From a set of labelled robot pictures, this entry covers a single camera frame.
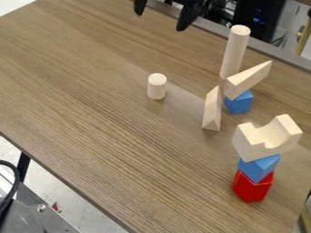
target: block tower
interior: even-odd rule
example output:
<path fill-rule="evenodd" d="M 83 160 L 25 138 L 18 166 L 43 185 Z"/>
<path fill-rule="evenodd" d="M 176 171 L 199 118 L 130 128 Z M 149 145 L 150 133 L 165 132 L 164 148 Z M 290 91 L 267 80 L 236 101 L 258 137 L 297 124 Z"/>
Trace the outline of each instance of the block tower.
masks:
<path fill-rule="evenodd" d="M 261 201 L 274 182 L 279 153 L 293 149 L 303 132 L 287 114 L 264 127 L 238 125 L 232 143 L 240 156 L 234 192 L 245 202 Z"/>

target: metal table leg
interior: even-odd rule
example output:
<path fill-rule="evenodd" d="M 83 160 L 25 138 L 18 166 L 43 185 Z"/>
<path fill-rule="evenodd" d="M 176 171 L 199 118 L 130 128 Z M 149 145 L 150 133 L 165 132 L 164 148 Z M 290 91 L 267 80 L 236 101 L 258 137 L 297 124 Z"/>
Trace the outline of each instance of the metal table leg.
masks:
<path fill-rule="evenodd" d="M 22 152 L 17 164 L 17 169 L 19 171 L 22 183 L 24 183 L 29 164 L 30 164 L 30 157 L 28 157 L 26 154 L 24 154 L 24 152 Z"/>

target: triangular wooden block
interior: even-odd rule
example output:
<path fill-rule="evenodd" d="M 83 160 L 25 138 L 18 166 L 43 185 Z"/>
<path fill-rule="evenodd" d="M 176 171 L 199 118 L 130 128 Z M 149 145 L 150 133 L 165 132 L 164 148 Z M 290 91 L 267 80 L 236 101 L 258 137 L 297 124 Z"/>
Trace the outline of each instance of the triangular wooden block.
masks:
<path fill-rule="evenodd" d="M 206 95 L 206 105 L 203 115 L 202 128 L 220 131 L 222 105 L 223 96 L 221 94 L 220 87 L 216 86 Z"/>
<path fill-rule="evenodd" d="M 272 61 L 264 62 L 246 71 L 230 76 L 225 82 L 224 95 L 231 100 L 242 95 L 246 90 L 252 88 L 269 75 L 271 65 Z"/>

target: tall wooden cylinder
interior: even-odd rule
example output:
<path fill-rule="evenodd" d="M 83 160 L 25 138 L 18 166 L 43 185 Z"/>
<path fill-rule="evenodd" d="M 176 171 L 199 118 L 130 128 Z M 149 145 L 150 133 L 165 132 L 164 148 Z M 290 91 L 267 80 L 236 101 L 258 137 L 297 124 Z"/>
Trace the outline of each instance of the tall wooden cylinder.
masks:
<path fill-rule="evenodd" d="M 234 25 L 231 27 L 220 70 L 222 79 L 226 79 L 240 71 L 250 33 L 251 30 L 244 25 Z"/>

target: black cable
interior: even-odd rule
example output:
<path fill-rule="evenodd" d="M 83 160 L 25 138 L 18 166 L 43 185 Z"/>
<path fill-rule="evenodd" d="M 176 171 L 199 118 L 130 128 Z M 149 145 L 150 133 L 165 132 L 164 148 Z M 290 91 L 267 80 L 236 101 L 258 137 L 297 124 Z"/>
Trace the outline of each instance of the black cable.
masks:
<path fill-rule="evenodd" d="M 2 213 L 5 211 L 5 209 L 7 208 L 7 206 L 11 203 L 11 200 L 13 199 L 16 191 L 18 190 L 18 186 L 19 186 L 19 182 L 20 182 L 20 176 L 19 176 L 19 172 L 18 172 L 17 168 L 13 164 L 6 162 L 4 160 L 0 160 L 0 165 L 7 166 L 7 167 L 11 168 L 11 170 L 14 172 L 14 176 L 15 176 L 15 181 L 11 187 L 11 190 L 8 192 L 8 194 L 5 196 L 5 198 L 0 202 L 0 216 L 1 216 Z"/>
<path fill-rule="evenodd" d="M 277 45 L 277 46 L 280 46 L 282 44 L 283 40 L 285 39 L 285 36 L 286 36 L 286 34 L 284 34 L 283 36 L 279 37 L 278 39 L 275 39 L 274 41 L 270 42 L 270 44 L 274 44 L 277 41 L 281 41 L 279 43 L 279 45 Z"/>

